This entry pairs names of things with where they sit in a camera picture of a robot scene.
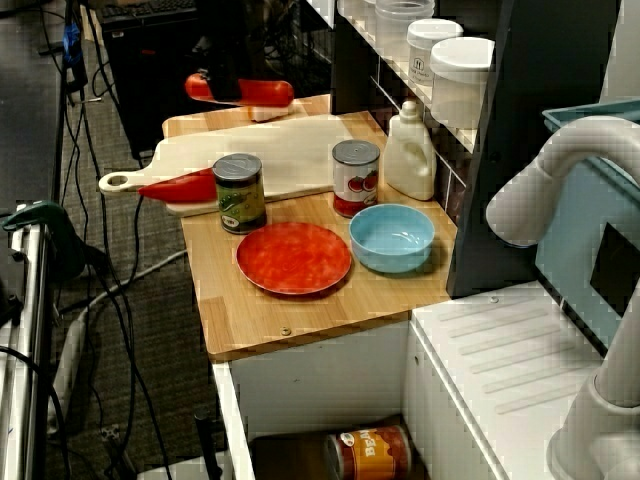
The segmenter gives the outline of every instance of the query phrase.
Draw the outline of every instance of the red handle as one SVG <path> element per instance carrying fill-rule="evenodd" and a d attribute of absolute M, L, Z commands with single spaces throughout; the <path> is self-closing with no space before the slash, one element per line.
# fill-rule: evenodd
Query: red handle
<path fill-rule="evenodd" d="M 144 197 L 167 203 L 209 202 L 217 198 L 216 182 L 210 168 L 138 189 Z"/>
<path fill-rule="evenodd" d="M 293 87 L 283 81 L 265 80 L 238 80 L 242 98 L 237 102 L 229 102 L 232 105 L 254 107 L 286 107 L 294 98 Z M 185 83 L 187 95 L 194 100 L 202 102 L 217 101 L 211 95 L 207 81 L 199 73 L 194 73 L 187 78 Z"/>

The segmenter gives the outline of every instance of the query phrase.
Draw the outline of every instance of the lid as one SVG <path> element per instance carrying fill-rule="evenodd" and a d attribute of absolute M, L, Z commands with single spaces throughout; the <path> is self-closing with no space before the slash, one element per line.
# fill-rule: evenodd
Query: lid
<path fill-rule="evenodd" d="M 418 106 L 413 100 L 407 100 L 402 104 L 400 118 L 403 120 L 420 120 L 418 118 Z"/>
<path fill-rule="evenodd" d="M 431 50 L 431 70 L 454 82 L 486 82 L 494 45 L 491 40 L 474 37 L 443 40 Z"/>
<path fill-rule="evenodd" d="M 442 40 L 461 35 L 462 27 L 456 22 L 441 18 L 427 18 L 409 25 L 407 42 L 413 47 L 428 50 Z"/>
<path fill-rule="evenodd" d="M 248 153 L 232 153 L 213 164 L 213 174 L 221 180 L 247 180 L 255 177 L 262 162 Z"/>
<path fill-rule="evenodd" d="M 345 165 L 366 165 L 380 157 L 380 149 L 366 140 L 345 140 L 333 147 L 331 153 Z"/>
<path fill-rule="evenodd" d="M 434 0 L 376 0 L 376 15 L 409 23 L 431 17 L 434 8 Z"/>

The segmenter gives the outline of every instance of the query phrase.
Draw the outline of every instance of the white drawer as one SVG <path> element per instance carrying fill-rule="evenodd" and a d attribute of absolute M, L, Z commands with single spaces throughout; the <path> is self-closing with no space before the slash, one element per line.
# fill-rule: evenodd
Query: white drawer
<path fill-rule="evenodd" d="M 397 414 L 433 480 L 493 478 L 416 332 L 402 322 L 214 365 L 236 479 L 256 478 L 249 444 L 258 437 L 350 429 Z"/>

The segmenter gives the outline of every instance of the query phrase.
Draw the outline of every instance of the canned food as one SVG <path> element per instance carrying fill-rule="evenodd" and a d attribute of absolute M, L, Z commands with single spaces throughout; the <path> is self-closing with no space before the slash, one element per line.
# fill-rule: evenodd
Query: canned food
<path fill-rule="evenodd" d="M 333 208 L 343 217 L 378 202 L 380 149 L 365 140 L 345 140 L 333 147 Z"/>
<path fill-rule="evenodd" d="M 400 426 L 329 435 L 326 446 L 337 480 L 405 480 L 411 472 L 409 438 Z"/>
<path fill-rule="evenodd" d="M 233 153 L 213 165 L 222 228 L 249 233 L 267 223 L 262 162 L 254 155 Z"/>

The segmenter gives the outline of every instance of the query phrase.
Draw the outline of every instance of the white cutting board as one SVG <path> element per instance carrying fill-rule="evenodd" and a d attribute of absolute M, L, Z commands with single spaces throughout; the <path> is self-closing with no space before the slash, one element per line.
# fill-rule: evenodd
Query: white cutting board
<path fill-rule="evenodd" d="M 295 198 L 333 188 L 333 147 L 353 138 L 333 115 L 182 135 L 161 141 L 151 163 L 142 170 L 112 172 L 100 179 L 105 194 L 138 188 L 210 168 L 231 153 L 250 153 L 262 161 L 265 199 Z M 218 203 L 172 203 L 178 216 L 215 212 Z"/>

